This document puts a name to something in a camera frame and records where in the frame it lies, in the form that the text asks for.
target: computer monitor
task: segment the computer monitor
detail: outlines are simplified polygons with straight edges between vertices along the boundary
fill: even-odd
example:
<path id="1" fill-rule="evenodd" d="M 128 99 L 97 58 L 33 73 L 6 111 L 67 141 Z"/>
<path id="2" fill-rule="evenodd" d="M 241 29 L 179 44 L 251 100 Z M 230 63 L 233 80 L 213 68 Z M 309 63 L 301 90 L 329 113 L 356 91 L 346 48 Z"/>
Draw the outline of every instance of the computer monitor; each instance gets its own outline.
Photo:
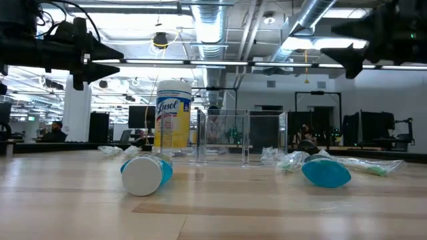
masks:
<path id="1" fill-rule="evenodd" d="M 12 103 L 0 103 L 0 122 L 9 123 Z"/>
<path id="2" fill-rule="evenodd" d="M 129 128 L 155 127 L 155 106 L 149 106 L 147 112 L 147 126 L 145 126 L 145 110 L 147 106 L 129 106 Z"/>

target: person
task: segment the person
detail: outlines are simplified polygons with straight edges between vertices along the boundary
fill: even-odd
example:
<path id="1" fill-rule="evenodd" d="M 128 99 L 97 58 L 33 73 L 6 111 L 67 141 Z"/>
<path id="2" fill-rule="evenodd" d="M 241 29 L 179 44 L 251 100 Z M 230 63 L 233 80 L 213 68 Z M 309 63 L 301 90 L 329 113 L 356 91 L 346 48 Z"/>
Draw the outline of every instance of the person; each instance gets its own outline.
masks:
<path id="1" fill-rule="evenodd" d="M 303 124 L 302 128 L 294 135 L 294 140 L 292 141 L 294 148 L 298 147 L 302 140 L 311 141 L 314 145 L 318 144 L 317 138 L 313 136 L 312 130 L 306 124 Z"/>
<path id="2" fill-rule="evenodd" d="M 52 131 L 45 134 L 39 142 L 41 143 L 64 143 L 67 135 L 62 132 L 62 122 L 54 121 Z"/>
<path id="3" fill-rule="evenodd" d="M 207 109 L 206 138 L 208 144 L 221 143 L 222 124 L 219 116 L 218 107 L 211 106 Z"/>

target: lysol wipes container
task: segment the lysol wipes container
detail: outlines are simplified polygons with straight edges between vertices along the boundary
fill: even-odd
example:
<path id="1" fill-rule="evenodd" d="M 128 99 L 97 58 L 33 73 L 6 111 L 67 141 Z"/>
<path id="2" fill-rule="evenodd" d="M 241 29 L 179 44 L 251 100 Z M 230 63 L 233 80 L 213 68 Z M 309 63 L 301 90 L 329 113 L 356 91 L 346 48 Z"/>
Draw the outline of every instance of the lysol wipes container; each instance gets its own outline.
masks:
<path id="1" fill-rule="evenodd" d="M 154 147 L 161 147 L 161 124 L 163 115 L 163 147 L 187 147 L 191 85 L 182 81 L 161 81 L 157 88 L 155 108 Z"/>

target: pillar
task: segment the pillar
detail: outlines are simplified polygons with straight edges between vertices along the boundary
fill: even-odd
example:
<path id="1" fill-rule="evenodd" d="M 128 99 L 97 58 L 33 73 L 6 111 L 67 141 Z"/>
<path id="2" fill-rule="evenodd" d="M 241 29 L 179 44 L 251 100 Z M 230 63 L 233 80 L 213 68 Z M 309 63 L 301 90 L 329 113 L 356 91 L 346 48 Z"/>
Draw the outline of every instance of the pillar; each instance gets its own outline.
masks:
<path id="1" fill-rule="evenodd" d="M 87 142 L 91 117 L 92 90 L 83 84 L 83 91 L 73 88 L 73 76 L 68 76 L 65 86 L 65 100 L 62 131 L 67 134 L 67 141 Z"/>
<path id="2" fill-rule="evenodd" d="M 40 126 L 40 114 L 28 114 L 27 122 L 25 122 L 25 139 L 26 143 L 35 142 L 37 138 L 37 130 Z"/>

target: ceiling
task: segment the ceiling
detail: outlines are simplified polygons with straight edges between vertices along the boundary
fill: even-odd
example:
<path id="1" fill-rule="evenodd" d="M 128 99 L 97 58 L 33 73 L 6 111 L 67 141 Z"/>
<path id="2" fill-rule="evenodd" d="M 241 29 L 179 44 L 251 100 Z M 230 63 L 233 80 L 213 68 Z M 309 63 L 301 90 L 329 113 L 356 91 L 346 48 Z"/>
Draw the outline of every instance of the ceiling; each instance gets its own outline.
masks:
<path id="1" fill-rule="evenodd" d="M 109 1 L 104 0 L 86 0 L 76 1 L 83 8 L 85 5 L 91 4 L 108 5 Z M 359 18 L 365 15 L 370 8 L 380 4 L 383 1 L 367 1 L 367 0 L 338 0 L 334 8 L 329 10 L 324 16 L 325 19 L 319 22 L 319 31 L 330 32 L 330 24 L 328 18 Z M 300 0 L 271 0 L 266 5 L 266 11 L 273 13 L 275 22 L 266 24 L 261 21 L 258 31 L 256 32 L 256 44 L 250 49 L 250 59 L 253 57 L 268 57 L 282 44 L 281 28 L 287 16 L 291 16 L 300 10 L 302 1 Z M 121 51 L 125 58 L 128 59 L 199 59 L 198 48 L 192 46 L 192 43 L 197 43 L 197 36 L 194 29 L 193 17 L 188 15 L 158 15 L 158 14 L 135 14 L 128 13 L 133 8 L 131 5 L 118 5 L 122 8 L 121 13 L 89 13 L 99 32 L 101 34 L 102 43 Z M 62 21 L 64 14 L 52 6 L 44 5 L 44 10 L 51 14 L 54 21 Z M 228 7 L 226 13 L 226 39 L 228 44 L 225 53 L 225 59 L 236 60 L 238 56 L 239 46 L 242 40 L 243 29 L 245 24 L 249 24 L 247 20 L 247 12 L 250 8 L 250 0 L 234 1 L 232 7 Z M 68 12 L 67 21 L 72 21 L 74 17 L 83 17 L 78 11 Z M 42 33 L 49 28 L 40 27 L 39 32 Z M 88 25 L 89 31 L 93 31 L 91 25 Z M 152 45 L 151 38 L 156 32 L 166 32 L 169 42 L 173 42 L 165 51 L 156 50 Z M 319 46 L 322 45 L 348 45 L 347 42 L 334 41 L 333 39 L 319 38 L 318 41 L 312 44 L 304 42 L 304 39 L 296 39 L 295 49 L 304 49 L 294 51 L 291 58 L 294 62 L 321 62 L 332 63 L 333 61 L 319 52 Z M 309 70 L 306 77 L 305 74 L 289 72 L 289 75 L 275 75 L 266 77 L 260 74 L 247 74 L 242 81 L 242 91 L 283 91 L 284 89 L 306 90 L 316 88 L 318 81 L 328 81 L 331 78 L 331 71 L 316 72 Z M 335 70 L 335 77 L 339 77 L 342 70 Z M 30 67 L 10 67 L 9 75 L 3 78 L 3 83 L 9 87 L 8 97 L 6 101 L 12 101 L 15 114 L 24 112 L 40 112 L 41 110 L 51 109 L 54 114 L 42 117 L 43 121 L 52 121 L 60 119 L 63 111 L 64 91 L 49 89 L 43 86 L 46 79 L 54 81 L 66 87 L 68 78 L 67 71 L 52 70 L 52 73 L 45 73 L 44 69 Z M 304 83 L 308 78 L 310 84 Z M 91 84 L 94 97 L 92 98 L 92 110 L 94 111 L 109 111 L 111 115 L 123 115 L 123 111 L 118 109 L 126 109 L 129 105 L 134 104 L 154 104 L 155 103 L 155 83 L 163 80 L 175 79 L 177 81 L 186 81 L 194 87 L 205 87 L 203 84 L 203 69 L 194 68 L 155 68 L 155 67 L 121 67 L 120 73 L 111 75 L 105 79 L 108 87 L 103 89 L 99 86 L 99 81 Z M 234 71 L 227 74 L 226 80 L 229 86 L 233 85 L 236 79 Z M 268 89 L 266 81 L 276 81 L 275 89 Z M 333 87 L 333 84 L 328 84 L 327 88 Z M 25 94 L 13 94 L 17 92 L 36 92 Z M 123 94 L 132 95 L 135 101 L 126 101 Z M 193 107 L 203 105 L 206 99 L 202 92 L 193 90 L 195 101 Z"/>

